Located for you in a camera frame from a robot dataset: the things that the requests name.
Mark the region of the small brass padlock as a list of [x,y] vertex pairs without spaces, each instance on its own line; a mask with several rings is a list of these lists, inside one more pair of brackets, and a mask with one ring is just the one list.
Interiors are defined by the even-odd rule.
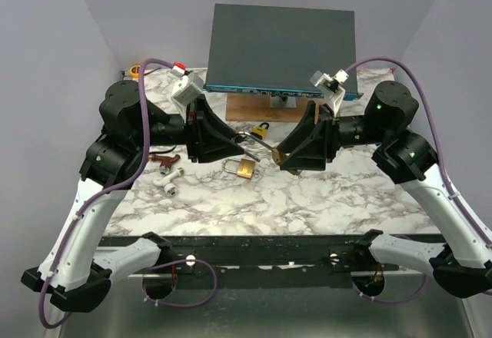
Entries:
[[254,176],[254,169],[255,162],[246,158],[228,158],[222,162],[223,172],[248,180]]

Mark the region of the brass long-shackle padlock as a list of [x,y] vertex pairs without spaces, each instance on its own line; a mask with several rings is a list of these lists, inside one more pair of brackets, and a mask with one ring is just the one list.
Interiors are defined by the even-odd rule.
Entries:
[[242,137],[242,138],[249,138],[252,141],[254,141],[255,143],[260,144],[262,147],[267,148],[271,152],[271,156],[272,156],[274,163],[276,163],[276,165],[279,167],[288,158],[288,156],[285,153],[279,151],[277,147],[273,147],[273,146],[265,143],[263,140],[256,138],[253,134],[251,134],[249,132],[239,131],[237,133],[237,136]]

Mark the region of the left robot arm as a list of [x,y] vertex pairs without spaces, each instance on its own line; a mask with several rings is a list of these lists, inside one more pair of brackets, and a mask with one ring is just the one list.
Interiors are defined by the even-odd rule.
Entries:
[[99,106],[101,135],[86,151],[68,219],[46,259],[22,274],[27,288],[50,295],[51,304],[66,313],[93,311],[119,280],[147,268],[163,272],[178,255],[168,240],[148,232],[112,255],[95,256],[112,214],[145,167],[146,134],[152,146],[185,145],[188,158],[198,163],[244,153],[204,95],[186,107],[184,117],[148,102],[147,119],[141,117],[141,97],[132,80],[108,88]]

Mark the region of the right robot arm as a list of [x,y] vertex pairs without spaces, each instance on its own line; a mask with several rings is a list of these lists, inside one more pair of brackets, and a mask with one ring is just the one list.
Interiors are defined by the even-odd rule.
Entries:
[[310,103],[302,120],[278,145],[283,171],[322,171],[341,148],[376,144],[372,160],[400,185],[439,229],[445,241],[426,244],[370,230],[353,246],[350,262],[359,270],[393,264],[433,277],[449,294],[468,298],[491,289],[491,249],[474,229],[476,214],[446,188],[437,152],[409,129],[419,104],[409,89],[383,81],[363,115],[336,117],[326,105]]

